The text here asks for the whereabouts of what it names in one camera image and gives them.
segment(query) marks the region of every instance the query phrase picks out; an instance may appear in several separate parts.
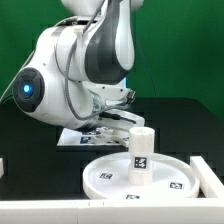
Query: green backdrop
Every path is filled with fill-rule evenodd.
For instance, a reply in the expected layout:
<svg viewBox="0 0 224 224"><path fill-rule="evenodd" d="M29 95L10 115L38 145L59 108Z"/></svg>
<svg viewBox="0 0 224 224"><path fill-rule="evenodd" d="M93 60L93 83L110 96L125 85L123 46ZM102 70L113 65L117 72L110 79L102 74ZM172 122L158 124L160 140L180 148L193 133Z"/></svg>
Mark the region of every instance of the green backdrop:
<svg viewBox="0 0 224 224"><path fill-rule="evenodd" d="M2 94L40 33L70 13L60 0L0 0L0 14ZM194 98L224 120L224 0L145 0L132 21L137 96Z"/></svg>

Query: black table surface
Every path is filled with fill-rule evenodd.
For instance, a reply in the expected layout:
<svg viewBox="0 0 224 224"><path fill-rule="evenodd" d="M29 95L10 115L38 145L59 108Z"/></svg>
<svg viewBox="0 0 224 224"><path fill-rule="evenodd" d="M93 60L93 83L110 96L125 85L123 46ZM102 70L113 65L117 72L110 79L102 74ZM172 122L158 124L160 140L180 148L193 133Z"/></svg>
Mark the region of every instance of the black table surface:
<svg viewBox="0 0 224 224"><path fill-rule="evenodd" d="M202 156L224 182L224 122L194 99L137 98L129 111L154 128L155 152L189 164ZM0 200L87 198L82 172L92 160L123 146L57 146L61 127L34 120L14 101L0 106Z"/></svg>

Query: white circular tray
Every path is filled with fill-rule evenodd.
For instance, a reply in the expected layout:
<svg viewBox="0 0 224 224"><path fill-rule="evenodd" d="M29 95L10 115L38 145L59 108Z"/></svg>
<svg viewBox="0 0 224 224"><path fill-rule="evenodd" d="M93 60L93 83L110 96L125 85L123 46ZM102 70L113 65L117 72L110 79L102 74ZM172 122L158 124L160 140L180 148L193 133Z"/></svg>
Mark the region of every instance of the white circular tray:
<svg viewBox="0 0 224 224"><path fill-rule="evenodd" d="M128 180L129 153L116 153L91 162L83 172L83 188L90 199L164 199L197 197L199 181L186 163L151 155L152 181L133 185Z"/></svg>

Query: blue indicator light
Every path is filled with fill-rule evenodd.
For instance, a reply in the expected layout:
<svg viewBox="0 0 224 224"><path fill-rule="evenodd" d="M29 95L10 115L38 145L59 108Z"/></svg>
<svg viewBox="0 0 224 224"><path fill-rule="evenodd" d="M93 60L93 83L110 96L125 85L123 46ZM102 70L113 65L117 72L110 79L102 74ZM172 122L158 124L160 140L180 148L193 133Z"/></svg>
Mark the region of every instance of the blue indicator light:
<svg viewBox="0 0 224 224"><path fill-rule="evenodd" d="M32 88L29 85L25 85L23 87L23 90L24 90L25 93L29 93L30 91L32 91Z"/></svg>

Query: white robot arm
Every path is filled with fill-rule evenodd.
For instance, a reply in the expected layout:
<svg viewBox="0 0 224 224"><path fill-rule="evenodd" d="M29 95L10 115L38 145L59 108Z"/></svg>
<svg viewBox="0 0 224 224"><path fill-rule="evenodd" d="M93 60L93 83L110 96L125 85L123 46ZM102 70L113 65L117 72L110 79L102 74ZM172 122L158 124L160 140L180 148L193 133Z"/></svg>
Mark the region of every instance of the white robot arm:
<svg viewBox="0 0 224 224"><path fill-rule="evenodd" d="M16 104L40 121L68 129L143 126L143 118L120 110L134 98L121 83L134 63L131 9L143 0L62 2L78 16L41 34L32 59L15 79ZM108 106L107 100L125 105Z"/></svg>

